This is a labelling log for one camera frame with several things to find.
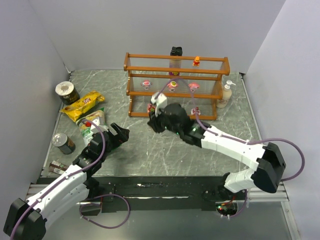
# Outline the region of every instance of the soap dispenser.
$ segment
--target soap dispenser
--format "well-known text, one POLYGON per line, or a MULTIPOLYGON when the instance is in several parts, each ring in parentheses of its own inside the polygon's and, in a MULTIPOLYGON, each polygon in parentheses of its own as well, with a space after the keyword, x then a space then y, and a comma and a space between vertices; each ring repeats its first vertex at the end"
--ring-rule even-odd
POLYGON ((230 85, 236 85, 231 80, 226 81, 226 85, 224 85, 222 89, 222 99, 218 99, 216 101, 216 107, 217 108, 224 108, 227 103, 229 102, 229 99, 231 98, 232 91, 230 89, 230 85))

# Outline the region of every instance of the toy figurine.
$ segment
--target toy figurine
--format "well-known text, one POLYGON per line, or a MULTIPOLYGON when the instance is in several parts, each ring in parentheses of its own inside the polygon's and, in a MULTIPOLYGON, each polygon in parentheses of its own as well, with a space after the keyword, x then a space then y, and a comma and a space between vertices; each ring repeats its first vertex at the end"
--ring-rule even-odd
POLYGON ((178 87, 178 84, 175 81, 172 81, 167 85, 167 87, 169 88, 170 92, 173 92, 178 87))
POLYGON ((191 92, 195 92, 198 88, 200 88, 200 85, 196 82, 192 82, 189 84, 189 88, 191 90, 191 92))
POLYGON ((150 89, 152 85, 152 82, 148 81, 148 80, 145 80, 143 82, 141 82, 141 86, 145 89, 145 90, 148 90, 150 89))
POLYGON ((199 64, 200 64, 200 57, 199 56, 196 56, 193 60, 193 66, 195 67, 199 67, 199 64))
POLYGON ((156 108, 151 103, 148 103, 148 106, 146 107, 147 113, 154 112, 155 110, 156 108))
POLYGON ((198 114, 198 116, 201 114, 199 107, 197 107, 197 106, 195 108, 191 109, 191 115, 196 115, 196 113, 198 114))

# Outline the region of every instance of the orange figurine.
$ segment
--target orange figurine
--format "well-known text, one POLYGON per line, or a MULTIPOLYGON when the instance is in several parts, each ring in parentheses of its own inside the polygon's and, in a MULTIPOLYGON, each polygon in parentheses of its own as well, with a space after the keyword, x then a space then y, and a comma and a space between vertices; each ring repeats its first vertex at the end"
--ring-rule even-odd
POLYGON ((193 60, 193 66, 196 66, 196 67, 199 67, 199 64, 200 64, 200 57, 199 56, 196 56, 193 60))

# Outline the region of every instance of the brown can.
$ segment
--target brown can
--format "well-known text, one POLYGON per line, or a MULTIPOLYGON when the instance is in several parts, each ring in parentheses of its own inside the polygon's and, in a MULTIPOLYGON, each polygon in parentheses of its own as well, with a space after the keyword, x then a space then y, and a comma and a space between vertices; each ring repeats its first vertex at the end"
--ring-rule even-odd
POLYGON ((52 144, 60 149, 63 154, 71 154, 76 149, 75 143, 65 134, 57 133, 52 137, 52 144))
POLYGON ((80 99, 79 93, 70 81, 63 81, 59 83, 55 87, 55 92, 66 105, 73 104, 80 99))

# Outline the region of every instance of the marble countertop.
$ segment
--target marble countertop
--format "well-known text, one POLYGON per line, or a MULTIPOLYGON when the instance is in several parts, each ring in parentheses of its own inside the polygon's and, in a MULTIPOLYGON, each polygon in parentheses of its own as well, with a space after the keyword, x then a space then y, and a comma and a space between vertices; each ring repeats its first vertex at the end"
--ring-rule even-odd
MULTIPOLYGON (((172 132, 154 133, 147 125, 148 118, 129 117, 128 77, 123 70, 78 70, 71 73, 70 80, 81 97, 93 90, 105 96, 105 101, 92 110, 104 107, 108 126, 115 122, 130 129, 129 141, 106 158, 96 176, 222 176, 246 168, 221 153, 188 145, 172 132)), ((241 76, 231 73, 223 78, 223 83, 226 80, 236 84, 232 86, 232 97, 225 108, 217 109, 217 120, 207 122, 238 138, 257 140, 258 133, 241 76)), ((185 108, 191 103, 189 98, 180 101, 185 108)), ((85 147, 77 125, 64 113, 59 117, 55 132, 66 133, 76 149, 72 154, 64 155, 51 145, 42 177, 57 177, 56 173, 49 172, 50 162, 71 165, 85 147)))

